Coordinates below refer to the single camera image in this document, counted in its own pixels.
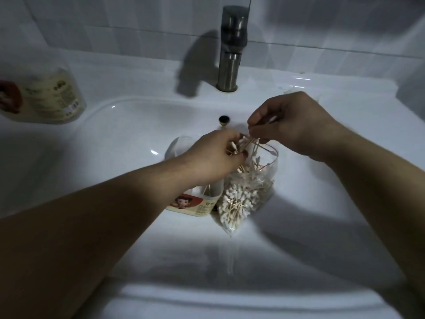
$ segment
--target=white countertop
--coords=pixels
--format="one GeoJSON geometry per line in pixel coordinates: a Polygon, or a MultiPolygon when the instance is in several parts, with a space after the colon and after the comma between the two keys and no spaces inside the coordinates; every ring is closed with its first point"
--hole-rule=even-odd
{"type": "MultiPolygon", "coordinates": [[[[26,197],[20,196],[16,188],[33,185],[27,176],[35,169],[38,172],[43,171],[43,165],[40,163],[43,157],[61,150],[83,123],[100,108],[116,100],[131,98],[181,101],[194,107],[223,109],[244,105],[246,111],[253,111],[269,97],[292,89],[303,90],[318,99],[323,107],[348,127],[425,169],[425,150],[422,144],[425,124],[395,98],[397,86],[390,80],[294,74],[241,67],[238,77],[239,89],[235,93],[222,93],[212,85],[214,78],[211,78],[211,74],[187,67],[179,73],[179,62],[76,51],[62,51],[62,54],[77,80],[87,102],[87,109],[78,120],[63,125],[16,123],[0,117],[0,206],[4,210],[3,215],[31,203],[26,197]],[[390,134],[389,122],[394,128],[390,134]]],[[[299,192],[290,194],[293,197],[301,197],[299,192]]],[[[150,299],[149,293],[152,290],[146,295],[142,294],[137,300],[123,299],[122,295],[111,297],[117,291],[114,288],[116,285],[120,286],[120,283],[111,280],[103,289],[104,294],[108,296],[107,306],[106,299],[99,296],[94,298],[93,308],[86,309],[81,316],[111,318],[113,314],[124,317],[124,314],[142,313],[142,317],[150,318],[160,311],[164,318],[215,318],[237,315],[244,318],[400,318],[385,303],[344,314],[311,313],[294,309],[248,311],[231,306],[213,309],[210,305],[191,304],[190,295],[184,304],[181,299],[173,301],[171,297],[170,302],[150,299]],[[104,310],[97,313],[93,310],[98,309],[96,307],[104,307],[104,310]]],[[[120,286],[119,289],[131,291],[132,285],[127,284],[125,288],[120,286]]]]}

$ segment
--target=person's left hand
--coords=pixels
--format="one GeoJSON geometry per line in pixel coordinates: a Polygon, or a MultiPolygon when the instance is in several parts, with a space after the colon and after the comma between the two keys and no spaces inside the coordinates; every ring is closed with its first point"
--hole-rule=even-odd
{"type": "Polygon", "coordinates": [[[239,132],[232,129],[210,132],[179,157],[190,168],[194,187],[223,179],[245,163],[246,152],[232,156],[226,152],[230,141],[237,142],[240,136],[239,132]]]}

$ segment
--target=clear plastic bag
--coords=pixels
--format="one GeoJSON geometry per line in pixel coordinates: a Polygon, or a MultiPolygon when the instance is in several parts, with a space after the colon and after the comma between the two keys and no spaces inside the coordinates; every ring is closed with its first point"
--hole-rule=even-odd
{"type": "Polygon", "coordinates": [[[224,180],[224,193],[217,202],[223,229],[232,234],[252,212],[273,194],[273,177],[278,168],[278,151],[271,145],[248,146],[247,163],[224,180]]]}

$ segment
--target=faucet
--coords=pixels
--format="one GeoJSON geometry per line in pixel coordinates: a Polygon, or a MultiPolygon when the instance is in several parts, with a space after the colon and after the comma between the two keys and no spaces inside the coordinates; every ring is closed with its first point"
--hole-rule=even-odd
{"type": "Polygon", "coordinates": [[[247,24],[249,9],[237,5],[223,7],[221,15],[221,50],[217,89],[234,92],[238,89],[239,64],[242,50],[248,42],[247,24]]]}

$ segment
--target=white sink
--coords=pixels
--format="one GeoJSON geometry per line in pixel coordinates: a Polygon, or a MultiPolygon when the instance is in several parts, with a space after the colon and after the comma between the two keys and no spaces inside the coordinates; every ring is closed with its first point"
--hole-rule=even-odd
{"type": "MultiPolygon", "coordinates": [[[[221,115],[244,130],[252,110],[228,107],[111,102],[53,157],[31,201],[159,162],[175,138],[210,132],[221,115]]],[[[263,309],[383,305],[371,288],[402,281],[396,264],[330,169],[274,145],[280,152],[276,193],[233,238],[210,216],[164,211],[112,270],[105,289],[132,298],[263,309]]]]}

